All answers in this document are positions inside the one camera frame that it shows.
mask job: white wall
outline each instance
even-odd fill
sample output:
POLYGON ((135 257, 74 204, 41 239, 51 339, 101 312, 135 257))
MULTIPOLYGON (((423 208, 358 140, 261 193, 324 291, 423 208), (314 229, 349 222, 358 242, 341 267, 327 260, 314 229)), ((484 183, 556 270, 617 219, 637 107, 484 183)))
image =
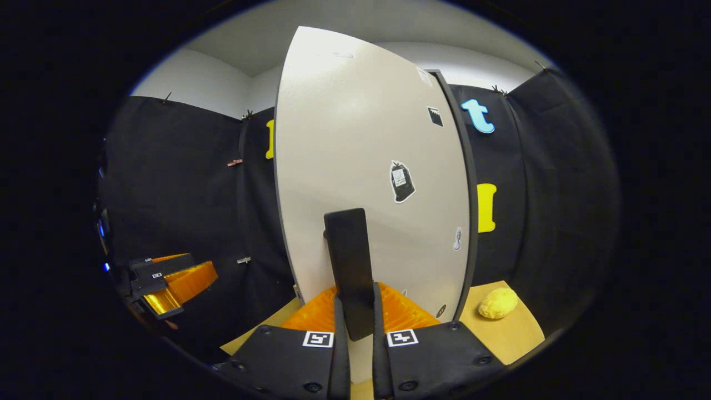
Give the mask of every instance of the white wall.
MULTIPOLYGON (((439 69, 447 83, 510 92, 535 75, 531 70, 501 58, 465 48, 433 43, 374 43, 423 69, 439 69)), ((252 78, 249 109, 259 112, 277 104, 277 87, 283 64, 252 78)))
POLYGON ((131 95, 164 99, 172 92, 171 101, 242 119, 247 108, 252 109, 247 101, 250 83, 251 78, 237 68, 183 48, 144 77, 131 95))

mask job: yellow letter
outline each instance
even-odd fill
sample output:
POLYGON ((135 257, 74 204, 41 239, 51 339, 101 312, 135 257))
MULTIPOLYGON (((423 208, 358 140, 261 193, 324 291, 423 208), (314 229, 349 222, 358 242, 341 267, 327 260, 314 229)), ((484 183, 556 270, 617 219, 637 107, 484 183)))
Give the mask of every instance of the yellow letter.
POLYGON ((476 195, 479 199, 479 233, 491 232, 496 227, 493 222, 493 194, 496 186, 492 184, 476 185, 476 195))
POLYGON ((267 127, 269 128, 269 149, 265 155, 271 159, 274 158, 274 120, 269 120, 267 127))

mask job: yellow sponge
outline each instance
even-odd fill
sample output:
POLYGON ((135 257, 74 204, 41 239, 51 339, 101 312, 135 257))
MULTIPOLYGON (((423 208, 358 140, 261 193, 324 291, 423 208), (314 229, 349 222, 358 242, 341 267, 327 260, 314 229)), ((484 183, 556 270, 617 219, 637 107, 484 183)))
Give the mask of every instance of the yellow sponge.
POLYGON ((509 288, 494 289, 479 304, 479 314, 482 317, 498 320, 513 311, 517 304, 518 296, 513 290, 509 288))

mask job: black fabric backdrop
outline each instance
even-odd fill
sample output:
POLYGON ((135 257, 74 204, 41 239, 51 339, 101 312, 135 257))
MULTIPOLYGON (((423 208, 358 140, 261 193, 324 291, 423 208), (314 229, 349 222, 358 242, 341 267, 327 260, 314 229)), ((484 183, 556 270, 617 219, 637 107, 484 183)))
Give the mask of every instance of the black fabric backdrop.
MULTIPOLYGON (((602 128, 562 75, 542 71, 504 97, 450 85, 479 183, 497 187, 492 232, 479 234, 472 285, 506 280, 548 336, 602 277, 619 202, 602 128), (488 108, 480 133, 461 104, 488 108)), ((239 120, 198 107, 131 97, 106 139, 100 198, 117 263, 191 252, 219 278, 172 317, 166 334, 205 362, 294 297, 267 159, 274 108, 239 120), (227 167, 233 159, 242 164, 227 167), (246 264, 240 258, 251 257, 246 264)))

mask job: ceiling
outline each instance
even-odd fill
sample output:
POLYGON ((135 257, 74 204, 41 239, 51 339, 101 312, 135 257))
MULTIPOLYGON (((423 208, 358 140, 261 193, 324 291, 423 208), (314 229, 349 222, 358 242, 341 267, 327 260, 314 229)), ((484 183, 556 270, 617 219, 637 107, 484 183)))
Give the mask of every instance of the ceiling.
POLYGON ((538 72, 552 62, 518 37, 469 11, 432 0, 276 0, 247 10, 184 47, 252 77, 282 62, 298 26, 371 43, 424 42, 468 48, 538 72))

